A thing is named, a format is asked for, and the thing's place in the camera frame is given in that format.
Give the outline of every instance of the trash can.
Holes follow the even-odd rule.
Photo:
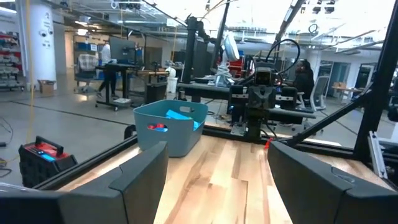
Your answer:
[[[175,89],[177,88],[177,81],[178,78],[167,78],[167,92],[168,93],[175,93]]]

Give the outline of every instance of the wooden tabletop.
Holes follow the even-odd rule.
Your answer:
[[[60,190],[72,190],[138,155],[132,147]],[[345,172],[389,186],[357,161],[312,155]],[[292,223],[264,146],[202,136],[184,158],[170,158],[155,223]]]

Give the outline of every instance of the standing desk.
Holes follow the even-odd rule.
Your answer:
[[[95,107],[98,107],[98,104],[107,105],[113,107],[113,110],[117,111],[119,106],[129,107],[131,102],[128,101],[126,103],[117,103],[114,101],[110,101],[110,92],[109,92],[109,83],[110,83],[110,75],[116,75],[117,72],[121,73],[122,76],[122,97],[124,99],[128,99],[128,77],[127,71],[138,68],[137,65],[130,64],[121,64],[121,63],[108,63],[106,65],[101,65],[95,67],[96,69],[100,69],[104,71],[104,82],[105,82],[105,101],[97,100]]]

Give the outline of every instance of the red battery pack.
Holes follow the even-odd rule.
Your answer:
[[[35,142],[20,146],[19,157],[25,187],[34,187],[77,164],[73,155],[63,151],[63,146],[40,136]]]

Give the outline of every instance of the teal plastic bin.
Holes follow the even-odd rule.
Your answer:
[[[169,110],[193,119],[166,118]],[[170,157],[186,156],[200,139],[207,111],[207,105],[178,100],[160,100],[135,108],[134,119],[139,147],[146,150],[160,141],[167,141]],[[195,130],[193,121],[199,123]],[[162,131],[152,128],[158,124],[165,125]]]

